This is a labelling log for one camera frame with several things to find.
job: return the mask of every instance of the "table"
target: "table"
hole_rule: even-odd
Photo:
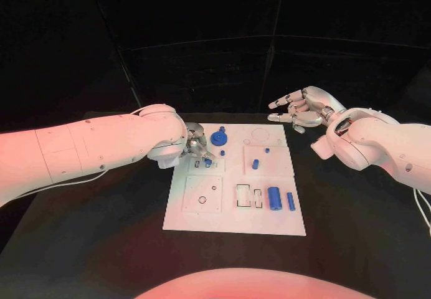
[[[202,123],[266,115],[184,114]],[[306,237],[162,230],[173,169],[139,163],[38,194],[0,256],[0,298],[133,298],[202,270],[299,273],[378,298],[427,298],[431,238],[410,187],[310,148],[286,124]]]

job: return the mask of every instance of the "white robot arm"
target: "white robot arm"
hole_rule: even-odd
[[[186,153],[214,158],[202,126],[186,124],[171,106],[152,105],[136,112],[2,134],[0,206],[28,191],[127,165],[146,155],[160,168],[176,166]]]
[[[307,126],[328,126],[326,135],[312,144],[323,159],[336,155],[356,170],[378,165],[398,182],[431,194],[431,126],[400,124],[372,109],[348,110],[336,98],[313,86],[269,106],[273,109],[286,104],[289,113],[274,113],[269,119],[293,123],[300,133]]]

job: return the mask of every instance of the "circular hole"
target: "circular hole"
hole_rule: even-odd
[[[408,173],[411,172],[413,168],[414,168],[414,165],[413,165],[411,163],[408,163],[408,164],[407,164],[407,172],[408,172]]]

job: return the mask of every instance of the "blue object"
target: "blue object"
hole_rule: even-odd
[[[270,208],[273,211],[282,210],[282,197],[279,187],[269,188]]]
[[[222,126],[221,129],[218,130],[218,132],[215,132],[211,135],[211,143],[215,146],[222,146],[222,145],[227,144],[227,142],[228,142],[228,136],[227,136],[227,133],[225,133],[225,127]]]
[[[295,197],[292,196],[292,192],[287,193],[287,202],[290,203],[290,210],[295,211]]]
[[[254,167],[254,169],[258,169],[258,160],[257,159],[254,160],[254,166],[253,167]]]

